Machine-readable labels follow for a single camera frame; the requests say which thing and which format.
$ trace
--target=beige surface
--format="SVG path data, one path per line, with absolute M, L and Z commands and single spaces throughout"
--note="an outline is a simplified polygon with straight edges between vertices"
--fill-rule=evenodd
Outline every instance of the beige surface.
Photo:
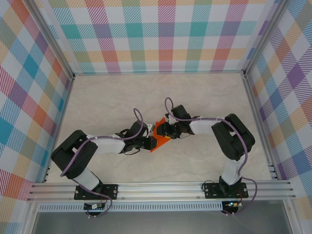
M 76 77 L 58 144 L 74 130 L 111 135 L 131 127 L 138 108 L 147 123 L 159 121 L 164 99 L 183 104 L 191 116 L 235 113 L 256 139 L 242 175 L 271 179 L 240 74 L 119 75 Z M 94 155 L 88 168 L 103 182 L 218 180 L 225 156 L 211 135 L 170 140 L 153 153 Z M 52 164 L 48 182 L 68 182 Z

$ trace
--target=orange block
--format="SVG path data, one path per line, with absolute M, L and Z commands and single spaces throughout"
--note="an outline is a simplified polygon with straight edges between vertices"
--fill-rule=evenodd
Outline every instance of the orange block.
M 157 146 L 155 148 L 153 148 L 151 150 L 151 152 L 153 152 L 154 150 L 158 149 L 160 146 L 162 146 L 163 144 L 165 144 L 166 142 L 168 142 L 170 140 L 170 138 L 168 138 L 168 137 L 157 135 L 157 127 L 159 125 L 163 124 L 164 122 L 166 122 L 166 119 L 162 118 L 160 122 L 156 122 L 156 124 L 155 124 L 155 128 L 154 128 L 154 131 L 153 131 L 153 137 L 157 140 Z

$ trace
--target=black bracket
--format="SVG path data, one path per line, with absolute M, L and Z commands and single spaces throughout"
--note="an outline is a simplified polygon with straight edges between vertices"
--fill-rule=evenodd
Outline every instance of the black bracket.
M 205 192 L 205 198 L 211 199 L 211 198 L 248 198 L 248 190 L 246 183 L 240 183 L 237 188 L 229 193 L 228 195 L 225 195 L 220 187 L 220 183 L 204 183 L 203 190 Z
M 93 189 L 94 192 L 109 196 L 112 200 L 117 199 L 117 184 L 100 184 L 101 187 Z M 80 186 L 76 186 L 74 200 L 101 200 L 101 196 L 89 193 Z

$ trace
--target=purple cable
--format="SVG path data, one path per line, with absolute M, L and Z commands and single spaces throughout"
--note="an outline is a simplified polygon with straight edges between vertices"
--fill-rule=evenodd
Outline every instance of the purple cable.
M 75 181 L 74 179 L 73 179 L 73 181 L 76 182 L 76 183 L 77 183 L 81 188 L 83 188 L 85 191 L 87 191 L 87 192 L 89 192 L 89 193 L 91 193 L 91 194 L 95 194 L 95 195 L 98 195 L 98 196 L 107 198 L 108 200 L 110 200 L 111 203 L 110 203 L 109 207 L 108 207 L 105 211 L 103 211 L 103 212 L 101 212 L 100 214 L 98 214 L 97 216 L 93 216 L 94 218 L 96 218 L 96 217 L 101 217 L 102 215 L 106 214 L 106 213 L 111 209 L 111 207 L 113 206 L 113 201 L 112 201 L 112 199 L 111 199 L 109 196 L 104 195 L 104 194 L 99 194 L 99 193 L 93 192 L 93 191 L 87 189 L 86 187 L 84 187 L 83 185 L 79 184 L 79 183 L 78 183 L 77 181 Z
M 243 137 L 239 134 L 238 130 L 237 130 L 233 125 L 231 125 L 230 122 L 226 121 L 226 120 L 223 119 L 223 118 L 189 118 L 189 119 L 176 118 L 176 117 L 169 111 L 169 109 L 168 109 L 168 107 L 167 107 L 167 100 L 169 100 L 169 101 L 171 102 L 171 109 L 173 109 L 173 107 L 174 107 L 174 103 L 173 103 L 172 99 L 171 99 L 170 97 L 166 97 L 166 99 L 165 99 L 165 108 L 166 108 L 166 111 L 168 112 L 168 114 L 169 114 L 172 118 L 174 118 L 174 119 L 176 119 L 176 120 L 178 120 L 178 121 L 198 121 L 198 120 L 215 121 L 215 120 L 217 120 L 217 121 L 222 121 L 222 122 L 226 123 L 227 125 L 229 125 L 230 128 L 232 128 L 232 130 L 236 133 L 236 135 L 238 136 L 238 139 L 239 139 L 240 142 L 242 143 L 243 148 L 244 148 L 244 151 L 245 151 L 245 160 L 244 160 L 243 164 L 239 167 L 238 172 L 237 172 L 237 174 L 238 174 L 239 176 L 241 176 L 241 175 L 240 175 L 240 171 L 241 171 L 242 168 L 245 166 L 245 164 L 246 164 L 246 162 L 247 162 L 247 159 L 248 159 L 248 150 L 247 150 L 247 146 L 246 146 L 246 144 L 245 144 L 245 142 L 244 142 L 244 140 L 243 140 Z M 246 210 L 246 209 L 250 206 L 250 204 L 254 201 L 254 199 L 255 199 L 255 197 L 256 197 L 256 195 L 257 195 L 257 192 L 258 192 L 258 185 L 257 185 L 257 183 L 256 183 L 253 179 L 246 178 L 246 177 L 243 177 L 243 176 L 241 176 L 241 177 L 242 177 L 243 179 L 245 179 L 245 180 L 252 181 L 252 182 L 254 183 L 254 186 L 255 186 L 255 191 L 254 191 L 254 195 L 253 195 L 251 201 L 248 203 L 248 205 L 247 205 L 243 210 L 237 212 L 236 214 L 241 213 L 241 212 L 243 212 L 244 210 Z
M 141 118 L 141 119 L 139 119 L 139 118 L 137 117 L 136 111 L 137 111 L 138 114 L 140 115 L 140 118 Z M 64 169 L 64 171 L 60 174 L 60 176 L 63 177 L 63 176 L 66 174 L 66 172 L 68 171 L 68 169 L 69 169 L 69 168 L 71 167 L 71 165 L 74 163 L 74 161 L 75 161 L 77 155 L 79 154 L 79 152 L 81 151 L 81 149 L 82 149 L 89 141 L 91 141 L 91 140 L 96 140 L 96 139 L 103 139 L 103 138 L 115 139 L 115 140 L 130 140 L 130 139 L 133 139 L 133 138 L 137 137 L 137 136 L 140 134 L 140 132 L 142 131 L 142 129 L 143 129 L 143 124 L 144 124 L 144 122 L 143 122 L 143 116 L 142 116 L 141 112 L 140 112 L 137 108 L 134 108 L 134 109 L 133 109 L 133 112 L 135 113 L 136 118 L 137 118 L 138 120 L 141 121 L 140 130 L 139 130 L 134 136 L 125 137 L 125 138 L 119 138 L 119 137 L 113 137 L 113 136 L 95 136 L 95 137 L 92 137 L 92 138 L 87 139 L 87 140 L 84 141 L 84 142 L 80 145 L 80 147 L 77 149 L 77 151 L 76 151 L 76 153 L 74 154 L 72 160 L 70 160 L 70 162 L 68 163 L 67 167 L 66 167 L 66 168 Z

